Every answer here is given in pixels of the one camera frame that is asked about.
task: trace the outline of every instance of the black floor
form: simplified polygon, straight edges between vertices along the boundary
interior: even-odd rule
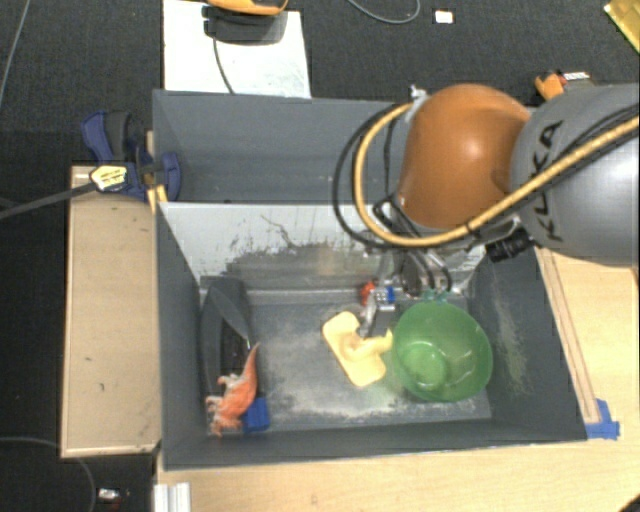
[[[0,73],[24,1],[2,0]],[[394,16],[414,0],[362,3]],[[590,71],[602,83],[638,81],[638,56],[604,3],[540,0],[516,11],[511,0],[422,0],[422,24],[404,26],[375,22],[344,0],[290,5],[303,9],[315,96],[403,100],[411,83],[433,91],[479,81],[527,101],[533,78],[550,68]],[[433,25],[433,8],[447,6],[456,23]],[[161,0],[31,0],[0,106],[0,198],[23,202],[65,189],[71,162],[89,156],[78,125],[95,110],[128,110],[151,127],[161,28]],[[85,510],[95,485],[120,488],[120,510],[143,511],[150,457],[87,460],[89,484],[84,466],[61,463],[42,444],[58,438],[65,208],[0,221],[0,510]]]

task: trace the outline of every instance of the green bowl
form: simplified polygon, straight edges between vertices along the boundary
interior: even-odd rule
[[[479,393],[493,370],[480,325],[446,302],[420,302],[393,330],[391,358],[402,385],[423,400],[456,402]]]

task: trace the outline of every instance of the orange toy dinosaur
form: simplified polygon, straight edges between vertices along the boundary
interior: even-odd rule
[[[209,396],[205,400],[207,410],[213,413],[211,433],[222,437],[223,429],[238,430],[242,426],[242,416],[253,403],[258,389],[258,374],[256,371],[256,343],[242,370],[242,375],[231,374],[218,378],[218,384],[225,386],[224,396]]]

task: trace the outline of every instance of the yellow cable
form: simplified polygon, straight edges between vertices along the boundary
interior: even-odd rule
[[[567,156],[538,174],[535,178],[532,178],[531,180],[524,183],[520,188],[514,190],[511,194],[504,197],[501,201],[499,201],[492,207],[487,208],[482,213],[476,215],[465,225],[458,226],[457,228],[451,229],[444,233],[439,233],[437,235],[412,238],[391,233],[378,225],[378,223],[369,215],[369,212],[367,211],[362,186],[364,163],[371,142],[389,122],[404,114],[407,110],[409,110],[409,108],[411,108],[411,105],[411,103],[400,105],[381,117],[376,123],[373,124],[369,131],[364,135],[362,142],[358,146],[358,151],[356,153],[356,158],[353,165],[354,203],[356,210],[360,215],[360,218],[364,222],[365,226],[367,226],[367,228],[369,228],[374,235],[381,238],[385,242],[401,247],[435,247],[437,245],[450,243],[470,235],[491,220],[495,219],[498,215],[504,213],[521,199],[525,198],[529,194],[532,194],[533,192],[544,186],[546,183],[562,174],[562,172],[564,172],[566,169],[570,168],[595,151],[598,151],[600,148],[606,146],[617,138],[638,128],[639,125],[639,118],[638,116],[636,116],[633,119],[626,121],[607,131],[606,133],[603,133],[602,135],[587,142],[586,144],[583,144],[582,146],[575,149]]]

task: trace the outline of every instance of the bin floor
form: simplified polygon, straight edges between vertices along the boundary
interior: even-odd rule
[[[324,341],[323,323],[355,302],[315,300],[252,301],[253,327],[260,345],[260,375],[267,395],[271,430],[319,430],[368,425],[444,422],[491,417],[485,391],[456,403],[424,402],[407,393],[393,375],[390,352],[385,377],[367,387],[350,383]]]

